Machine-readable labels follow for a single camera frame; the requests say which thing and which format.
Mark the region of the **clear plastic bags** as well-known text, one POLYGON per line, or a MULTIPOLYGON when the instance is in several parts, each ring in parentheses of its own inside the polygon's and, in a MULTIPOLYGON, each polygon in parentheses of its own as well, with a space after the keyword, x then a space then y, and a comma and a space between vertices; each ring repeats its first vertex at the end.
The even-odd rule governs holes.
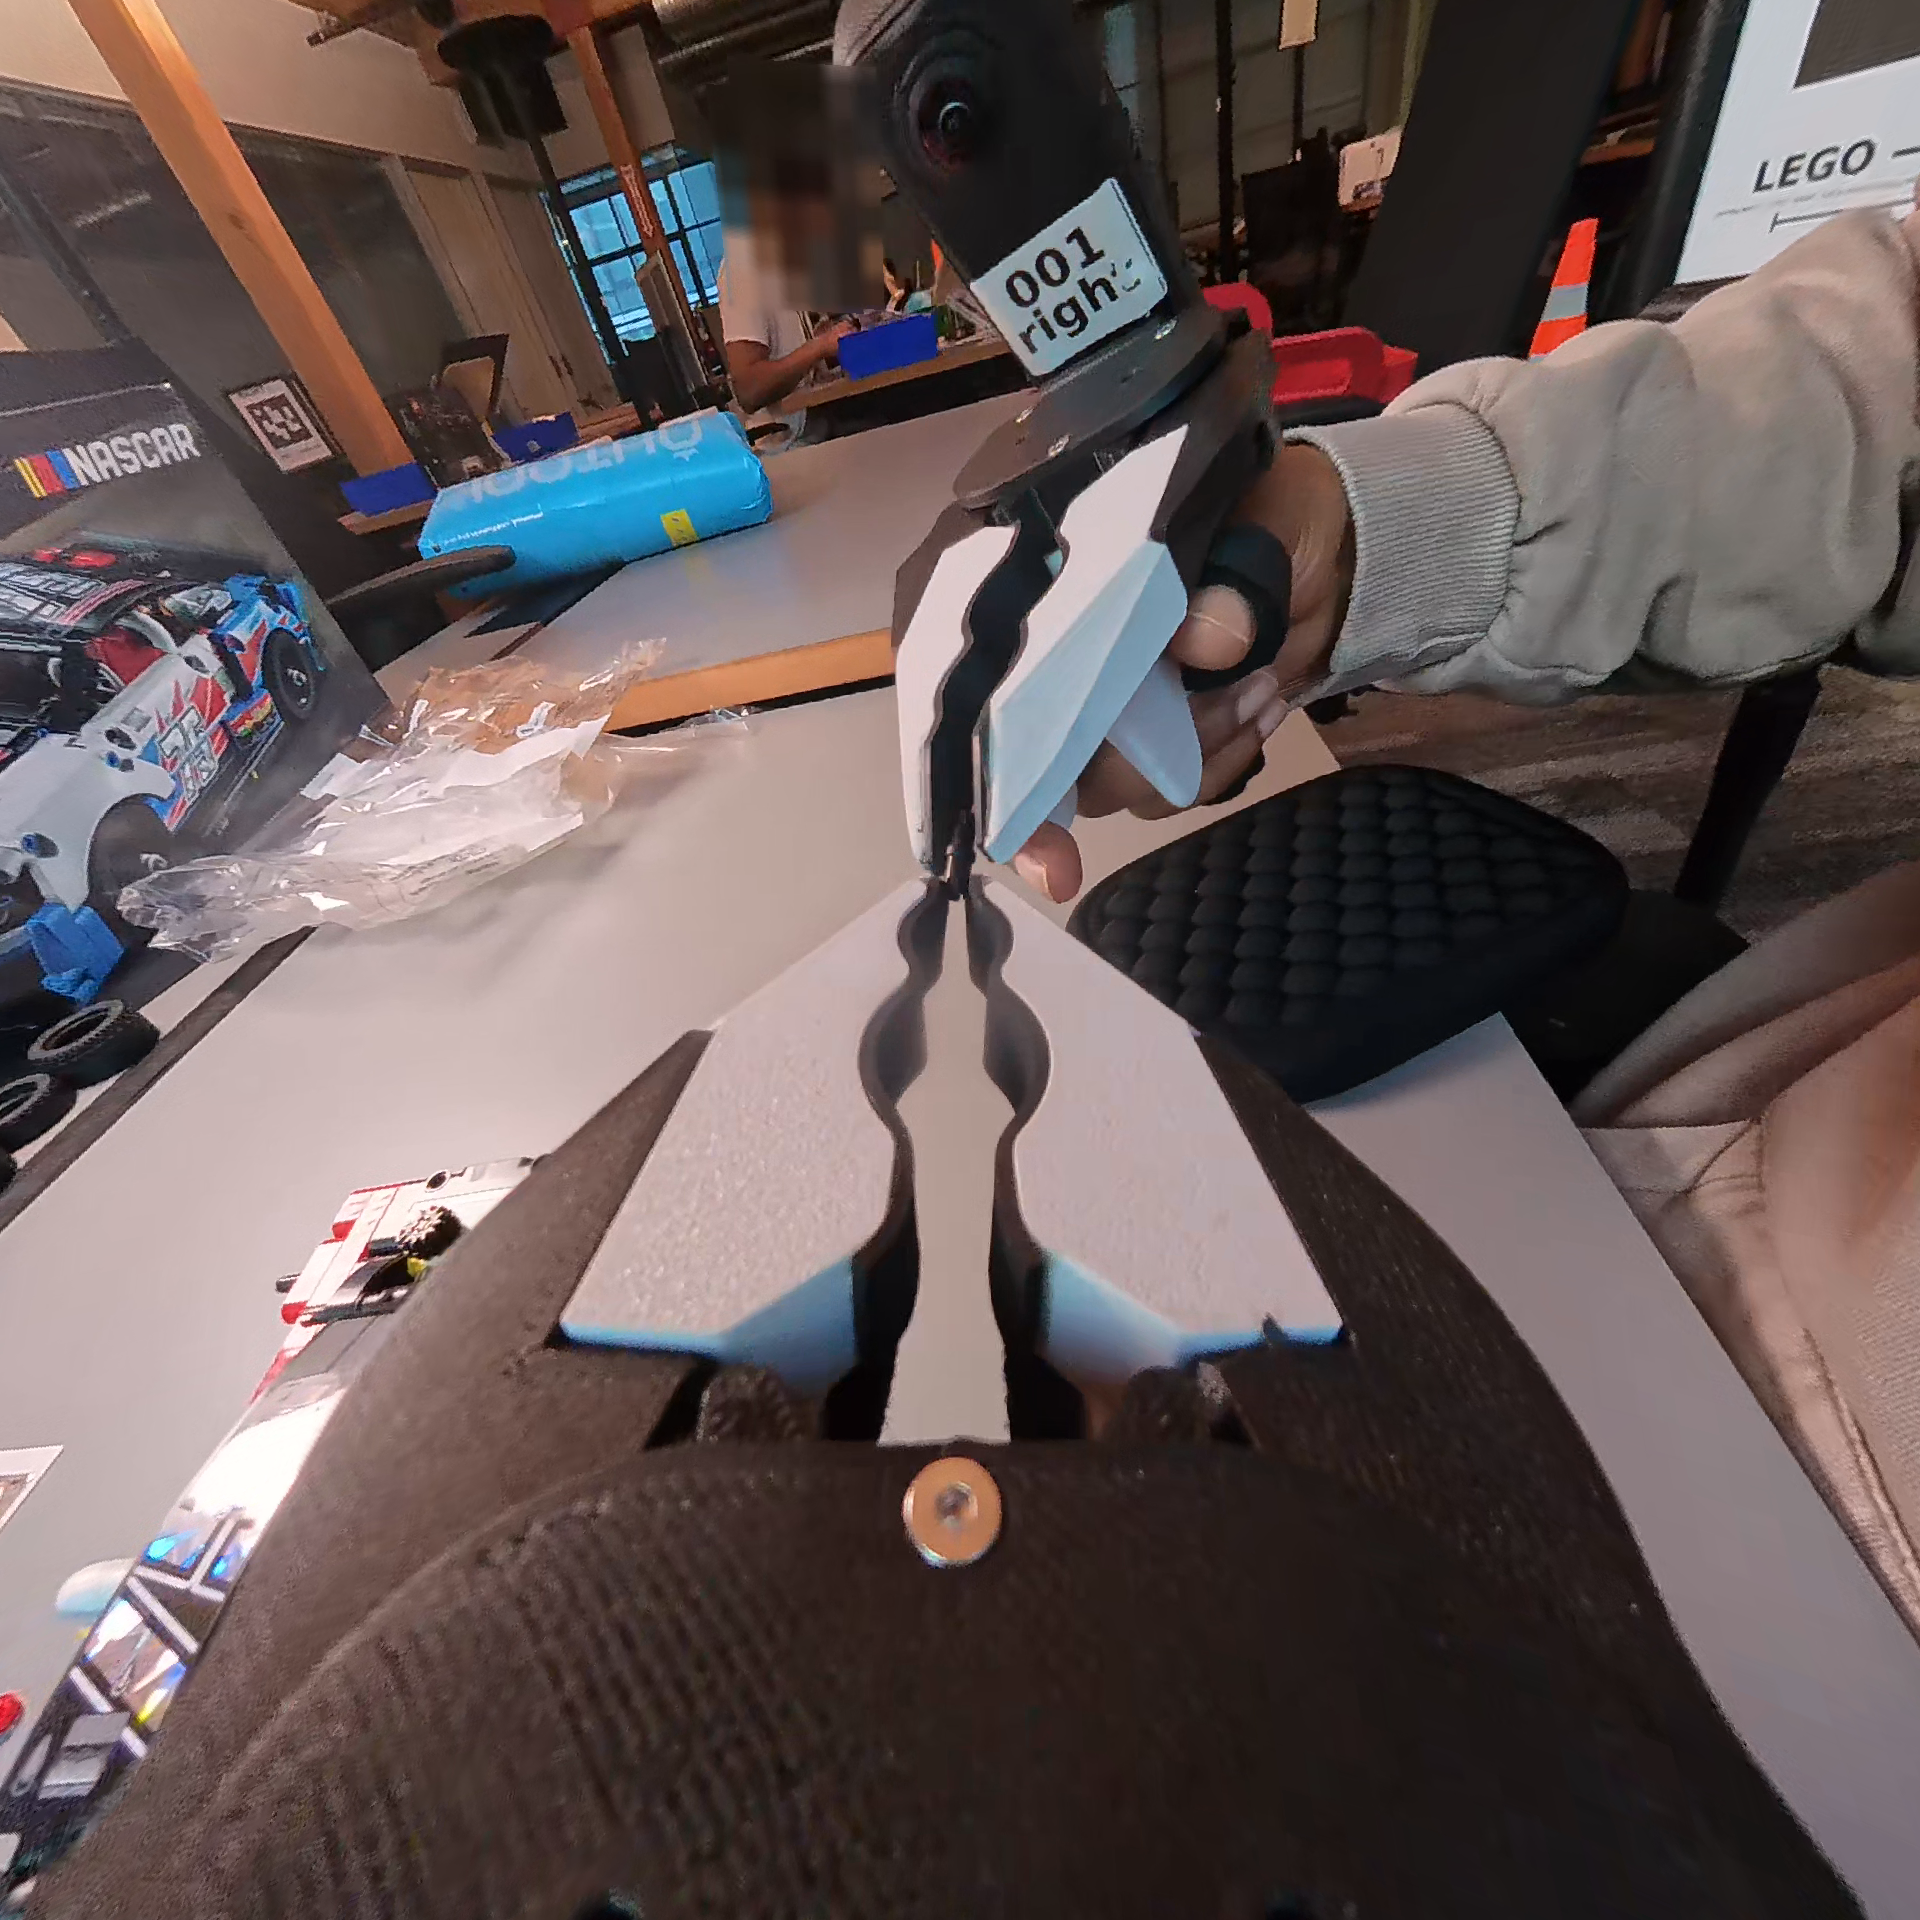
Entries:
POLYGON ((588 669, 520 656, 437 668, 291 822, 133 879, 118 911, 158 949, 207 965, 295 929, 371 929, 450 904, 613 808, 632 772, 613 716, 663 648, 632 639, 588 669))

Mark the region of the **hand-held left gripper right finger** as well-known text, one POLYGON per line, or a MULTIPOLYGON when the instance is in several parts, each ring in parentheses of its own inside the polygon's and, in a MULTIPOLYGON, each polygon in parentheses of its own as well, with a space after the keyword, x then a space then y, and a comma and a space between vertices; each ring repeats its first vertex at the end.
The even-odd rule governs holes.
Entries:
POLYGON ((1013 1429, 1008 1367, 1120 1389, 1346 1326, 1186 1020, 997 879, 966 898, 991 1150, 987 1342, 966 1426, 1013 1429))

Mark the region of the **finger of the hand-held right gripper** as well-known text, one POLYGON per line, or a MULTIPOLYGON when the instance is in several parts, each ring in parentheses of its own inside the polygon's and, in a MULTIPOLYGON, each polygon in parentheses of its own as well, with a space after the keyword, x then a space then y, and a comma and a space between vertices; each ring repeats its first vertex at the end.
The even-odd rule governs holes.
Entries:
POLYGON ((984 822, 980 727, 1023 636, 1023 530, 939 521, 899 625, 895 719, 908 842, 927 872, 966 872, 984 822))
POLYGON ((1068 822, 1062 805, 1109 736, 1168 805, 1188 805, 1188 692, 1165 660, 1188 588, 1151 533, 1184 444, 1168 431, 1130 449, 1062 513, 1062 567, 987 703, 987 860, 1010 861, 1040 824, 1068 822))

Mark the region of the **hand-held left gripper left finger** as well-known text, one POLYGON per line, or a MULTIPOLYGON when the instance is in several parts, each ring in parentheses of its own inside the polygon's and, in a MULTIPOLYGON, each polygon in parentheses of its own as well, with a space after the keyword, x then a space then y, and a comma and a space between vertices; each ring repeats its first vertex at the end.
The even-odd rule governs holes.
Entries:
POLYGON ((758 1367, 875 1442, 922 1280, 915 1144, 943 894, 916 877, 720 1020, 582 1265, 575 1349, 758 1367))

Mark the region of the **dark paned window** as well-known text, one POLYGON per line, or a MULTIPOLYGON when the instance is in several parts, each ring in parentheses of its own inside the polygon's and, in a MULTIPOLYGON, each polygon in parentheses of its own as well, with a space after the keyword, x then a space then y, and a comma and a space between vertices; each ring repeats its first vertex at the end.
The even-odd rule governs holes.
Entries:
MULTIPOLYGON (((642 156, 642 175, 688 303, 714 311, 725 262, 714 160, 686 145, 661 145, 642 156)), ((570 272, 581 290, 582 276, 591 276, 614 335, 624 345, 653 337, 656 318, 639 284, 651 249, 616 169, 603 164, 565 175, 559 194, 547 197, 544 204, 570 272)))

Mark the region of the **person's right hand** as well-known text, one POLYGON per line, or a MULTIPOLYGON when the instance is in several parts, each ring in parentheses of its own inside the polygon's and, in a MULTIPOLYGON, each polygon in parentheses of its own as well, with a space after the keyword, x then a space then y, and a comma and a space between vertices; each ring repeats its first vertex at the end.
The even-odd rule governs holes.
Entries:
MULTIPOLYGON (((1202 778, 1188 806, 1226 799, 1260 772, 1267 741, 1296 700, 1328 669, 1338 624, 1354 588, 1354 519, 1338 469, 1314 445, 1287 441, 1240 497, 1235 524, 1264 528, 1288 558, 1287 636, 1267 668, 1240 668, 1255 644, 1255 612, 1235 588, 1199 590, 1168 641, 1168 657, 1229 672, 1229 684, 1191 694, 1202 778)), ((1130 810, 1165 820, 1181 806, 1100 743, 1076 782, 1075 815, 1130 810)), ((1037 896, 1068 903, 1085 879, 1080 847, 1062 822, 1043 822, 1013 857, 1013 872, 1037 896)))

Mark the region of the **light blue padded package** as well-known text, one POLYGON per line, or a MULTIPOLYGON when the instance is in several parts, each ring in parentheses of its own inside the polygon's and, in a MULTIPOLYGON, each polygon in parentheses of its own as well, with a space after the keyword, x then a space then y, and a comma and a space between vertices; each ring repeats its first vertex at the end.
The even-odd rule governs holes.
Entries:
POLYGON ((508 545, 512 564, 468 591, 548 585, 747 530, 770 519, 772 481, 743 423, 700 410, 627 439, 581 444, 440 492, 419 556, 508 545))

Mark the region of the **red plastic crate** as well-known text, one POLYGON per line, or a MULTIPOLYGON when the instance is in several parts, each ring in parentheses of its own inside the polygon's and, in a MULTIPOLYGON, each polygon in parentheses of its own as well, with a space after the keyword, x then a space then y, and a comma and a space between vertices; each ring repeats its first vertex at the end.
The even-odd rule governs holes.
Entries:
POLYGON ((1245 280, 1204 287, 1211 308, 1264 337, 1272 356, 1270 402, 1280 410, 1383 407, 1419 369, 1419 354, 1383 342, 1366 326, 1277 334, 1264 295, 1245 280))

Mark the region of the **partly built lego car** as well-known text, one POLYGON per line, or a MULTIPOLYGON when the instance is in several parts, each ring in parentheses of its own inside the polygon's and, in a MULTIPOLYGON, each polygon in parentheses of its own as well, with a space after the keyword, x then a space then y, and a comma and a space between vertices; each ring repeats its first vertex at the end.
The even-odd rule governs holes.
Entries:
POLYGON ((536 1162, 480 1161, 347 1191, 301 1268, 276 1280, 279 1345, 246 1407, 133 1557, 66 1578, 54 1614, 77 1639, 37 1713, 4 1690, 4 1912, 152 1748, 266 1527, 398 1306, 536 1162))

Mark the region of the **lego set box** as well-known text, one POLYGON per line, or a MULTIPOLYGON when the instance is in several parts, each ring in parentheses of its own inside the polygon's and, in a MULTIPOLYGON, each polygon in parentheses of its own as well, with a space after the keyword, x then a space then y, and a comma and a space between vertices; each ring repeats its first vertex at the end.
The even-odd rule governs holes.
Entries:
POLYGON ((4 351, 4 1008, 95 993, 124 890, 246 849, 384 706, 235 444, 141 348, 4 351))

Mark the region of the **black office chair seat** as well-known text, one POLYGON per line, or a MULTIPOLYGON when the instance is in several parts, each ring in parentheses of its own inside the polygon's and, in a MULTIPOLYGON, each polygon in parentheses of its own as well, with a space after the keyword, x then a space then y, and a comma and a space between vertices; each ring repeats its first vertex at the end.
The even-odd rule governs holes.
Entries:
POLYGON ((1466 776, 1309 778, 1091 886, 1070 932, 1296 1101, 1346 1095, 1586 965, 1620 860, 1466 776))

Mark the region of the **black framed marker sign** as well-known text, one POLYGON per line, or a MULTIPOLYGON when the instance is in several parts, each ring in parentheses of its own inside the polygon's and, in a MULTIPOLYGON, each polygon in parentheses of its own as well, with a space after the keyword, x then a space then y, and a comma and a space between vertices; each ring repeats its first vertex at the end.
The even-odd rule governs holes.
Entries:
POLYGON ((1917 5, 1746 7, 1672 284, 1746 276, 1847 209, 1902 218, 1917 177, 1917 5))

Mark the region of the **person's right forearm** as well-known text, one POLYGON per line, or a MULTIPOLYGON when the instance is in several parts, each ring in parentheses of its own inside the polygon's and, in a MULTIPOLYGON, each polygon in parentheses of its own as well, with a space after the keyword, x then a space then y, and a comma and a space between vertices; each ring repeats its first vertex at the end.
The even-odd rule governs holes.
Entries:
POLYGON ((1568 703, 1917 672, 1915 212, 1851 209, 1682 318, 1309 428, 1351 569, 1309 696, 1568 703))

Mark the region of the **small framed marker tag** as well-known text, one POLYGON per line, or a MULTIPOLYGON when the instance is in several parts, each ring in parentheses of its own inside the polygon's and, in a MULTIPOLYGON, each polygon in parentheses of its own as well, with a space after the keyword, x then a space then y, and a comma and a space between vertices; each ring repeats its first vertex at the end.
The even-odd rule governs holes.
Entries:
POLYGON ((298 375, 267 375, 228 388, 224 397, 279 472, 311 472, 341 457, 317 405, 298 375))

